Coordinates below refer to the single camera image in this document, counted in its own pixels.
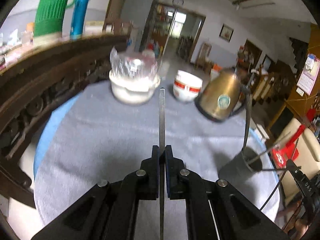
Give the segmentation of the dark carved wooden bench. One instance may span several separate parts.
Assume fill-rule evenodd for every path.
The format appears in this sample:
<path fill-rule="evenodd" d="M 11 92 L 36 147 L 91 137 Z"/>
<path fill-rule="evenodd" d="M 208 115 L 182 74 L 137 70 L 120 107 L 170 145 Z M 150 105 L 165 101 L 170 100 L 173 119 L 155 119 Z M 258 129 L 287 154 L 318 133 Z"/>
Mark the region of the dark carved wooden bench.
<path fill-rule="evenodd" d="M 107 77 L 112 49 L 127 35 L 100 34 L 35 48 L 1 74 L 1 195 L 34 207 L 31 178 L 18 162 L 53 110 Z"/>

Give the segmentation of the grey table cloth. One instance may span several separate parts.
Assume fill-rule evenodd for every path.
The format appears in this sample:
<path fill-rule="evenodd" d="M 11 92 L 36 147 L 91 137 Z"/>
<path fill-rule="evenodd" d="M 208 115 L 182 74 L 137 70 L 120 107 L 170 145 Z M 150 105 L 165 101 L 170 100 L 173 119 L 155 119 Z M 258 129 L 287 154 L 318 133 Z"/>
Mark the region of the grey table cloth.
<path fill-rule="evenodd" d="M 240 152 L 243 114 L 224 122 L 204 117 L 194 103 L 175 99 L 165 82 L 165 142 L 188 169 L 210 181 Z M 158 97 L 139 106 L 116 100 L 111 84 L 88 86 L 65 115 L 35 178 L 35 205 L 49 224 L 102 179 L 120 181 L 139 169 L 158 144 Z"/>

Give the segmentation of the dark chopstick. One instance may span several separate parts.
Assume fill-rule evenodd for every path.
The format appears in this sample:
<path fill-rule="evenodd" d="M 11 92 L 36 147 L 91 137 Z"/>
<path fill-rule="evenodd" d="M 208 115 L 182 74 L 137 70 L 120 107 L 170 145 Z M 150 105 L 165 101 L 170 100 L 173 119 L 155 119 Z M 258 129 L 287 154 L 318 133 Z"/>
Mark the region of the dark chopstick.
<path fill-rule="evenodd" d="M 159 90 L 159 237 L 164 239 L 164 190 L 165 190 L 165 88 Z"/>
<path fill-rule="evenodd" d="M 246 118 L 245 118 L 245 134 L 244 134 L 244 142 L 242 146 L 241 152 L 244 153 L 245 148 L 247 146 L 247 140 L 249 136 L 249 127 L 250 127 L 250 120 L 251 120 L 251 113 L 252 113 L 252 95 L 248 87 L 243 87 L 243 92 L 245 95 L 245 109 L 246 109 Z"/>
<path fill-rule="evenodd" d="M 283 137 L 281 137 L 281 139 L 277 142 L 275 142 L 272 146 L 270 146 L 268 149 L 264 150 L 263 152 L 259 153 L 256 157 L 254 157 L 251 160 L 248 160 L 246 163 L 248 165 L 251 165 L 252 163 L 254 163 L 256 160 L 260 159 L 260 157 L 262 157 L 263 155 L 271 152 L 272 150 L 279 148 L 281 143 L 291 134 L 291 132 L 286 133 Z"/>
<path fill-rule="evenodd" d="M 266 169 L 257 170 L 255 172 L 284 172 L 289 170 L 290 170 L 289 168 L 266 168 Z"/>

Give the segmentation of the golden electric kettle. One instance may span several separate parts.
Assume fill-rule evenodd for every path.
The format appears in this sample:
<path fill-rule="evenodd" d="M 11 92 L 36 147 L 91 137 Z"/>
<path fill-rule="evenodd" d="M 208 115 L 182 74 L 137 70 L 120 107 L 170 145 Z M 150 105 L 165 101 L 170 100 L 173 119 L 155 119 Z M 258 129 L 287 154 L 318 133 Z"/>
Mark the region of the golden electric kettle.
<path fill-rule="evenodd" d="M 195 101 L 197 109 L 209 120 L 224 122 L 228 118 L 246 111 L 251 117 L 252 97 L 241 83 L 236 69 L 222 69 L 210 81 Z"/>

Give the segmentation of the grey chopstick holder cup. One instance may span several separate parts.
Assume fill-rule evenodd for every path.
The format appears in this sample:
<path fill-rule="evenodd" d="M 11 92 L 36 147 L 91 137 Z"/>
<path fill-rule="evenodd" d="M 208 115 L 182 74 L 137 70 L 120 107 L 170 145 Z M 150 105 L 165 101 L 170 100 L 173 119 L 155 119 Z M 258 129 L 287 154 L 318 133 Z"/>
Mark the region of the grey chopstick holder cup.
<path fill-rule="evenodd" d="M 231 184 L 240 184 L 249 180 L 263 169 L 260 158 L 249 164 L 257 156 L 258 154 L 252 148 L 243 148 L 231 161 L 220 168 L 219 179 L 224 179 Z"/>

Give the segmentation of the framed picture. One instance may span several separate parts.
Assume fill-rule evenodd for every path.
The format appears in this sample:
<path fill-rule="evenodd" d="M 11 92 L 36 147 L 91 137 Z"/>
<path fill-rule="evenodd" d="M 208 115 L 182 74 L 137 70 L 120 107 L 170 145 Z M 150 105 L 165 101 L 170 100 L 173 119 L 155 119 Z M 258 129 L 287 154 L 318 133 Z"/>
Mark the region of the framed picture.
<path fill-rule="evenodd" d="M 234 29 L 232 29 L 231 27 L 223 24 L 219 37 L 227 42 L 230 42 L 232 35 L 233 35 Z"/>

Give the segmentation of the green thermos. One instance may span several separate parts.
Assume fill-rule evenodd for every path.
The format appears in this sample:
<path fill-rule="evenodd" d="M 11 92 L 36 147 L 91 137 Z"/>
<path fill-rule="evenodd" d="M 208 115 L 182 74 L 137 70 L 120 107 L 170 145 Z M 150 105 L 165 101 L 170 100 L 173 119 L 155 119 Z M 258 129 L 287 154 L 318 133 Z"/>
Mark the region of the green thermos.
<path fill-rule="evenodd" d="M 65 11 L 75 2 L 76 0 L 40 0 L 34 25 L 35 46 L 51 44 L 62 37 Z"/>

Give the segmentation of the grey refrigerator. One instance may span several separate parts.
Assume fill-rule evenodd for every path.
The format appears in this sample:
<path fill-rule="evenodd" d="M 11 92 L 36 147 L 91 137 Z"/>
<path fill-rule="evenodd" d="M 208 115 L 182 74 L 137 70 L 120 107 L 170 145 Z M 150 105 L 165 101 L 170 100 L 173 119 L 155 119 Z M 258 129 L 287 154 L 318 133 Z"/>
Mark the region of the grey refrigerator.
<path fill-rule="evenodd" d="M 128 49 L 135 52 L 144 50 L 157 2 L 158 0 L 124 0 L 120 18 L 133 25 Z"/>

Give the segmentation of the wall calendar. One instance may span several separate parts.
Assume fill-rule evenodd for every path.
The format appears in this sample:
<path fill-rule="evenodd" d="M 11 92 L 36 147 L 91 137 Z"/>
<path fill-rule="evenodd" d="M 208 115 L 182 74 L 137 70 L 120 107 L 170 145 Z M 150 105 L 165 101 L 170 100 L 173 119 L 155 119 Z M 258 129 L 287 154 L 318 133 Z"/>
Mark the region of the wall calendar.
<path fill-rule="evenodd" d="M 319 59 L 315 55 L 309 54 L 298 79 L 297 87 L 300 88 L 304 93 L 310 95 L 316 83 L 318 73 Z"/>

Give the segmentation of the blue table cover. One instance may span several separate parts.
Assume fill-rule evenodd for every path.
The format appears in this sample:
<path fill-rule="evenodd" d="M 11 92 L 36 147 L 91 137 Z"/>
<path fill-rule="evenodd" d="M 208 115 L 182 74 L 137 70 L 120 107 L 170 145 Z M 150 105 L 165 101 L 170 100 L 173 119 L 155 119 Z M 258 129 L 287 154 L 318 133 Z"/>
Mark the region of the blue table cover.
<path fill-rule="evenodd" d="M 36 146 L 33 163 L 34 178 L 36 178 L 36 174 L 42 162 L 42 159 L 46 155 L 46 152 L 50 146 L 50 143 L 55 133 L 57 132 L 58 127 L 60 126 L 61 121 L 64 119 L 65 115 L 69 112 L 72 106 L 75 104 L 80 95 L 81 93 L 77 94 L 76 96 L 67 100 L 61 106 L 57 107 L 57 109 L 52 111 L 50 118 L 47 121 Z"/>

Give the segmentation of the beige sofa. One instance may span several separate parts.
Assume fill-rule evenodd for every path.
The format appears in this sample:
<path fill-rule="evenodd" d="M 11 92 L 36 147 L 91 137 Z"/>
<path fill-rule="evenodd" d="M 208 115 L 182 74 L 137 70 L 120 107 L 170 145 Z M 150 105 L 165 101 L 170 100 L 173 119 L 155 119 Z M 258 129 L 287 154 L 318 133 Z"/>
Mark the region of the beige sofa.
<path fill-rule="evenodd" d="M 296 118 L 292 118 L 277 137 L 276 142 L 280 141 L 280 145 L 284 146 L 300 125 L 301 123 Z M 319 142 L 309 128 L 306 128 L 298 139 L 298 157 L 294 157 L 293 161 L 297 166 L 301 166 L 301 171 L 311 180 L 319 173 Z M 284 203 L 288 205 L 299 189 L 289 172 L 286 172 L 281 184 L 285 196 Z"/>

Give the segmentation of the blue thermos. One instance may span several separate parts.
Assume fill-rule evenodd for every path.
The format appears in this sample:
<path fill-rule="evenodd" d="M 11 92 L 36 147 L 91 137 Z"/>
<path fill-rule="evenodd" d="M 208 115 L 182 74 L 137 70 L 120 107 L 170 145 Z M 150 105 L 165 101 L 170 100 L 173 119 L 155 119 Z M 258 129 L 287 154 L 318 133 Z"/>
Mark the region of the blue thermos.
<path fill-rule="evenodd" d="M 89 0 L 76 0 L 71 20 L 70 38 L 76 39 L 82 35 Z"/>

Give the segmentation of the white red bowl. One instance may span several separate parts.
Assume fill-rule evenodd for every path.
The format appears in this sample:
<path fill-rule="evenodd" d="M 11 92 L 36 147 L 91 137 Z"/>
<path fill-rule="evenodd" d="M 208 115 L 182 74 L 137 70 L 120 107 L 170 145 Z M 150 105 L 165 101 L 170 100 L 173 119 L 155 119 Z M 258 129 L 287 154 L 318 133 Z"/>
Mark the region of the white red bowl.
<path fill-rule="evenodd" d="M 173 94 L 181 102 L 194 101 L 199 95 L 203 80 L 189 72 L 178 70 L 173 83 Z"/>

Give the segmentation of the red plastic chair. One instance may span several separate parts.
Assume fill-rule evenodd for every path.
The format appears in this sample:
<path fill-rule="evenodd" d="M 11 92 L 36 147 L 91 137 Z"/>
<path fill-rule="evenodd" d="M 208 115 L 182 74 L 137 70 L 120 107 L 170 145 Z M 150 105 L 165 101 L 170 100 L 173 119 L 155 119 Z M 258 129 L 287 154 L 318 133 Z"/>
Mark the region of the red plastic chair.
<path fill-rule="evenodd" d="M 305 131 L 306 126 L 300 125 L 295 134 L 289 139 L 284 146 L 279 146 L 271 151 L 273 160 L 276 162 L 278 168 L 285 168 L 286 162 L 291 159 L 296 160 L 299 156 L 299 151 L 297 150 L 298 139 Z"/>

